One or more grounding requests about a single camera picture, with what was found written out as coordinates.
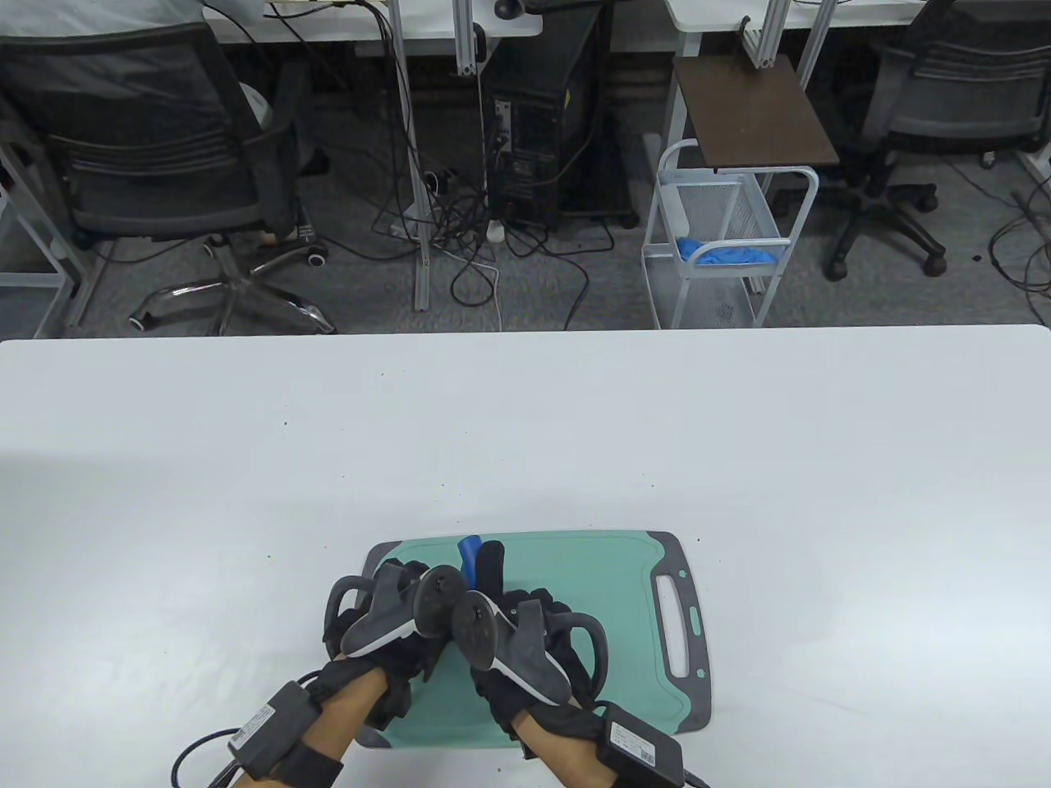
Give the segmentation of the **person's right hand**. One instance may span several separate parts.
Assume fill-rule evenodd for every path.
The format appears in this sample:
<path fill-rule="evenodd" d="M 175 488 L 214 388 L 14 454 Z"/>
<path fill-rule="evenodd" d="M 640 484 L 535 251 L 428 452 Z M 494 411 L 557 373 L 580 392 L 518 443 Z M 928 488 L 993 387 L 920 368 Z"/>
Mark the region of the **person's right hand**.
<path fill-rule="evenodd" d="M 476 693 L 512 740 L 526 714 L 551 735 L 597 743 L 594 713 L 607 680 L 607 635 L 593 616 L 571 611 L 547 589 L 504 589 L 504 545 L 481 544 L 475 586 L 453 616 L 454 640 Z"/>

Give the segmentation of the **person's left hand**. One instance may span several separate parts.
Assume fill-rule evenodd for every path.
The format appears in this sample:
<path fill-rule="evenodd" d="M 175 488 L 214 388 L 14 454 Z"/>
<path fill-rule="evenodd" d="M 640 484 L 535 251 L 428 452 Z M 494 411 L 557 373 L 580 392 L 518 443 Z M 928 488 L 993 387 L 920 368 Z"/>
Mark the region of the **person's left hand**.
<path fill-rule="evenodd" d="M 346 575 L 325 607 L 323 642 L 331 662 L 307 686 L 315 704 L 379 669 L 387 689 L 365 717 L 384 731 L 410 709 L 411 683 L 430 680 L 451 640 L 451 616 L 466 592 L 461 571 L 449 564 L 387 559 L 371 577 Z"/>

